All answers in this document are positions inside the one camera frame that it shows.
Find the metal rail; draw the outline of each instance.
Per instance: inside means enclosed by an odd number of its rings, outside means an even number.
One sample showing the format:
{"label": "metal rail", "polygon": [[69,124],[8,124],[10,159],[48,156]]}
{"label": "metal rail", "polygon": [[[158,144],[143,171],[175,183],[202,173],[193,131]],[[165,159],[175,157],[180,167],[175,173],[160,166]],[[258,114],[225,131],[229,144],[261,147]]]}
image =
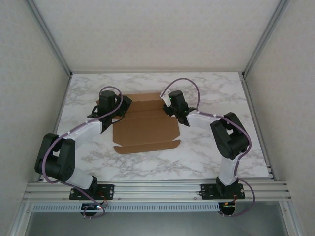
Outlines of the metal rail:
{"label": "metal rail", "polygon": [[[255,192],[257,201],[290,200],[290,193],[284,181],[272,179],[247,179]],[[114,184],[114,198],[111,202],[217,202],[202,200],[198,192],[200,184],[215,183],[215,180],[179,181],[102,181],[99,184]],[[244,185],[246,198],[252,201],[252,192]],[[23,202],[89,202],[69,200],[70,187],[63,184],[29,183]]]}
{"label": "metal rail", "polygon": [[262,154],[265,158],[265,162],[266,162],[267,167],[268,167],[268,172],[270,175],[272,175],[273,179],[279,180],[277,173],[275,172],[275,170],[273,169],[273,167],[271,165],[270,156],[268,154],[267,146],[266,146],[265,140],[264,140],[263,135],[262,135],[262,131],[261,131],[259,121],[258,121],[258,116],[256,114],[255,107],[254,107],[254,104],[252,102],[252,96],[251,96],[251,93],[249,91],[247,81],[244,79],[244,76],[241,73],[239,73],[239,77],[241,80],[242,88],[244,91],[244,95],[245,95],[250,113],[252,116],[252,121],[253,121],[254,126],[255,126],[255,130],[256,130],[256,134],[257,134],[257,137],[258,137],[258,140],[260,143],[261,151],[262,151]]}

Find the perforated metal strip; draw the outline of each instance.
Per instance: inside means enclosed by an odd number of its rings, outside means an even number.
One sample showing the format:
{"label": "perforated metal strip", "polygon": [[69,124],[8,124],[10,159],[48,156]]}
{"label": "perforated metal strip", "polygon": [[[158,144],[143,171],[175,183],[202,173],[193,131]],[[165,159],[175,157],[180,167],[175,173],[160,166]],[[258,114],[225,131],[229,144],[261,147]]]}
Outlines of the perforated metal strip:
{"label": "perforated metal strip", "polygon": [[[33,212],[82,212],[82,203],[35,203]],[[110,203],[106,212],[207,212],[219,211],[219,204],[207,203]]]}

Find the gray floor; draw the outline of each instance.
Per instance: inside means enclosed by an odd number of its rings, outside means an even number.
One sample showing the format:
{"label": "gray floor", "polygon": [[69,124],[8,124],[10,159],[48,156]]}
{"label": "gray floor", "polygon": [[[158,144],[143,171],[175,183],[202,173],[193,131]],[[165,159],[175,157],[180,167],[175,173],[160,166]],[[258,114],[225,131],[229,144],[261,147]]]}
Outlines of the gray floor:
{"label": "gray floor", "polygon": [[[249,203],[239,203],[239,211]],[[108,213],[84,220],[79,213],[33,213],[27,236],[286,236],[278,203],[256,203],[244,216],[216,212]]]}

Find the aluminum frame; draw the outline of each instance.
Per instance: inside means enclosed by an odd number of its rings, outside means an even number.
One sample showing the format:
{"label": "aluminum frame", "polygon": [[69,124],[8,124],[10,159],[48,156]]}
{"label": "aluminum frame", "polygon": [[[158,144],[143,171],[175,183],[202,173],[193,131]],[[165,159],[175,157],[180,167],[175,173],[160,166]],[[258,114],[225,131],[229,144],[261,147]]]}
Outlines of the aluminum frame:
{"label": "aluminum frame", "polygon": [[266,29],[262,33],[247,65],[244,69],[243,75],[244,78],[248,76],[251,72],[252,68],[254,67],[255,63],[257,62],[262,50],[266,46],[272,32],[274,31],[279,19],[281,18],[282,14],[284,13],[287,5],[289,4],[290,0],[280,0],[278,6],[276,7],[271,19],[269,20]]}
{"label": "aluminum frame", "polygon": [[61,116],[63,114],[63,108],[64,108],[65,100],[67,98],[67,94],[68,94],[68,91],[69,91],[69,88],[70,88],[71,79],[72,79],[72,76],[69,77],[68,83],[67,83],[67,87],[65,88],[65,91],[64,91],[63,100],[61,102],[61,105],[60,105],[60,108],[59,108],[59,111],[58,111],[58,115],[57,115],[57,119],[56,119],[56,122],[55,122],[55,125],[54,125],[54,129],[53,129],[53,133],[54,134],[57,133],[57,130],[58,130],[58,127],[59,127]]}
{"label": "aluminum frame", "polygon": [[305,236],[292,201],[280,201],[280,209],[289,236]]}
{"label": "aluminum frame", "polygon": [[[291,196],[285,181],[274,181],[269,178],[247,179],[255,192],[256,201],[290,201]],[[125,203],[146,202],[218,202],[217,200],[202,200],[198,192],[200,184],[215,183],[215,179],[178,180],[178,181],[100,181],[99,184],[114,184],[113,200]],[[251,202],[252,192],[246,186],[246,198],[239,201]],[[70,187],[63,184],[46,182],[29,183],[23,196],[23,203],[40,202],[91,202],[69,200]]]}
{"label": "aluminum frame", "polygon": [[269,173],[272,173],[274,180],[279,180],[279,177],[277,175],[277,170],[274,170],[274,168],[273,168],[273,166],[271,164],[271,161],[270,161],[270,157],[269,157],[269,154],[268,154],[268,151],[267,151],[266,143],[265,143],[265,140],[263,138],[262,131],[261,131],[261,128],[260,128],[260,125],[259,125],[259,122],[258,122],[258,117],[257,117],[256,111],[255,111],[255,108],[254,108],[254,105],[253,105],[253,102],[252,102],[252,96],[251,96],[251,93],[249,91],[249,88],[248,88],[248,85],[247,85],[247,81],[244,79],[243,74],[240,73],[240,72],[239,72],[239,77],[240,77],[240,80],[241,80],[241,84],[242,84],[242,87],[243,87],[243,91],[244,91],[244,94],[245,94],[245,98],[247,100],[247,104],[248,104],[250,113],[251,113],[251,116],[252,116],[252,121],[253,121],[255,129],[256,129],[256,133],[257,133],[257,136],[258,136],[258,140],[259,140],[259,143],[260,143],[262,154],[264,156],[264,159],[265,159],[265,162],[266,162],[267,166],[271,169],[271,171],[269,171]]}
{"label": "aluminum frame", "polygon": [[21,203],[8,236],[24,236],[31,218],[33,203]]}
{"label": "aluminum frame", "polygon": [[24,0],[24,2],[26,4],[26,6],[29,8],[31,14],[33,15],[39,28],[41,29],[41,32],[43,33],[47,43],[49,44],[50,48],[52,49],[53,53],[55,54],[59,64],[63,68],[64,72],[68,75],[68,77],[71,77],[72,72],[70,71],[67,62],[65,61],[65,59],[64,59],[58,45],[56,44],[52,34],[50,33],[47,25],[45,24],[43,17],[40,15],[40,12],[38,11],[35,2],[33,0]]}

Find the cardboard box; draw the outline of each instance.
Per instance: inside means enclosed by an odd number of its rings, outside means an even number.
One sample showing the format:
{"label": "cardboard box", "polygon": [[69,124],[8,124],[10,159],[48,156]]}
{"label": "cardboard box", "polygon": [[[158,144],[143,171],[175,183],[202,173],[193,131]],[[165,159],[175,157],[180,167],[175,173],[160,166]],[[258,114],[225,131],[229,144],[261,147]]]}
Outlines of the cardboard box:
{"label": "cardboard box", "polygon": [[114,146],[119,154],[129,154],[176,148],[180,140],[176,118],[163,110],[164,101],[159,93],[127,95],[131,106],[125,118],[113,124]]}

